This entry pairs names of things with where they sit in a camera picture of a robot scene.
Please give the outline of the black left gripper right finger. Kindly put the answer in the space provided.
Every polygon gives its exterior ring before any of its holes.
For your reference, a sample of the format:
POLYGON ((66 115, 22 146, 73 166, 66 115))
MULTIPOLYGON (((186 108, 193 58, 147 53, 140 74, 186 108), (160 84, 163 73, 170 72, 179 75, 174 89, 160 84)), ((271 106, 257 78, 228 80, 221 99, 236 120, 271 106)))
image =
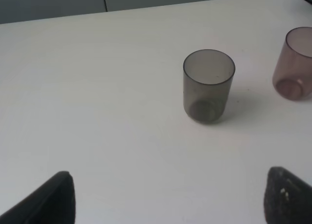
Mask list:
POLYGON ((310 224, 312 186, 283 167, 270 168, 264 194, 268 224, 310 224))

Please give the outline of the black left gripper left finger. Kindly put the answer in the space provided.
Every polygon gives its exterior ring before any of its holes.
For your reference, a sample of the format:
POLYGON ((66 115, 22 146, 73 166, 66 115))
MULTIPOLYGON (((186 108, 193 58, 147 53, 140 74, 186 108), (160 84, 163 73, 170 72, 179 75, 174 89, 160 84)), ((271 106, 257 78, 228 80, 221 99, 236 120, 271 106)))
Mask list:
POLYGON ((0 216, 2 224, 74 224, 74 180, 60 171, 33 193, 0 216))

